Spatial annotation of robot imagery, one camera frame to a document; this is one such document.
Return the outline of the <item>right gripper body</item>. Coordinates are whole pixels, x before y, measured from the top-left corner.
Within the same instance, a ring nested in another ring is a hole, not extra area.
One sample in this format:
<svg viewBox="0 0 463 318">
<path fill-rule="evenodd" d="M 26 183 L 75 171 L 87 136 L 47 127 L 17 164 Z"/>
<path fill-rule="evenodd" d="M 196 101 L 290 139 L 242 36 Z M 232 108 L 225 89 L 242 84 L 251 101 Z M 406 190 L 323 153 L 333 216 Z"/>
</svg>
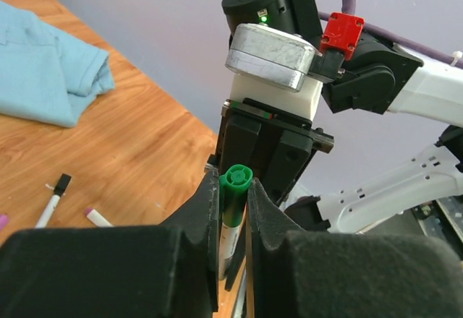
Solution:
<svg viewBox="0 0 463 318">
<path fill-rule="evenodd" d="M 206 167 L 224 174 L 234 164 L 249 167 L 275 205 L 287 199 L 314 155 L 329 153 L 334 137 L 297 116 L 251 98 L 227 99 L 214 154 Z"/>
</svg>

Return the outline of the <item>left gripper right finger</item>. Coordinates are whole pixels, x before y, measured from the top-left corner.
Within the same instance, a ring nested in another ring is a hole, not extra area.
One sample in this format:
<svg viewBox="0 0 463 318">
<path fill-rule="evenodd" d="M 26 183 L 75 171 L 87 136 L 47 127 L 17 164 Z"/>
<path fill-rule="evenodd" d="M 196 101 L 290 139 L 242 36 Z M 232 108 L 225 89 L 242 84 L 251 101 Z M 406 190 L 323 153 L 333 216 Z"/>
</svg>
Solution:
<svg viewBox="0 0 463 318">
<path fill-rule="evenodd" d="M 462 267 L 436 238 L 300 228 L 259 180 L 246 216 L 249 317 L 460 317 Z"/>
</svg>

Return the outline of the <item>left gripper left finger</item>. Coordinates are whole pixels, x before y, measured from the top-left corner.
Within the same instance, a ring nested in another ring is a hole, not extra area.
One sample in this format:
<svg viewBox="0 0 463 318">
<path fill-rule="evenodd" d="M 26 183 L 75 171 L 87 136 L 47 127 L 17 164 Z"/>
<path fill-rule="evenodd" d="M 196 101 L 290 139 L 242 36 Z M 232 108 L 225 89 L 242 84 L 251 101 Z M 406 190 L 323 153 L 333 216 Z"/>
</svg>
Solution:
<svg viewBox="0 0 463 318">
<path fill-rule="evenodd" d="M 25 229 L 1 246 L 3 317 L 211 317 L 218 172 L 157 225 Z"/>
</svg>

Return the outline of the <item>pink cap marker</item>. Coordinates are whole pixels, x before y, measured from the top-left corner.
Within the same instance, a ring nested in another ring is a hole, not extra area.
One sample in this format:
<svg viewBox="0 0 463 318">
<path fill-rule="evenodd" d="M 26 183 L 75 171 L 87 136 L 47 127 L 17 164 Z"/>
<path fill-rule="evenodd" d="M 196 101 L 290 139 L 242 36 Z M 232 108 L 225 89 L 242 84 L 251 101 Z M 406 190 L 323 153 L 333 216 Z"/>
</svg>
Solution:
<svg viewBox="0 0 463 318">
<path fill-rule="evenodd" d="M 89 207 L 85 210 L 85 217 L 97 227 L 112 227 L 113 225 L 96 209 Z"/>
</svg>

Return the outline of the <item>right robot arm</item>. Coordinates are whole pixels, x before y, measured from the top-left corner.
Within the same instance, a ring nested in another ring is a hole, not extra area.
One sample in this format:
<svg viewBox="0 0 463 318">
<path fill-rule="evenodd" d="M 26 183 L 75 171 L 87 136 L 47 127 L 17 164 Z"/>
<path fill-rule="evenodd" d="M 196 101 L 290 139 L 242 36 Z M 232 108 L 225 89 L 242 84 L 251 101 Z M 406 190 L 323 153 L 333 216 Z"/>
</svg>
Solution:
<svg viewBox="0 0 463 318">
<path fill-rule="evenodd" d="M 216 150 L 221 173 L 250 167 L 276 204 L 334 139 L 313 127 L 332 112 L 408 113 L 447 124 L 438 141 L 354 188 L 291 207 L 308 230 L 356 233 L 403 210 L 462 193 L 462 63 L 394 37 L 354 14 L 320 13 L 315 0 L 223 0 L 234 79 Z"/>
</svg>

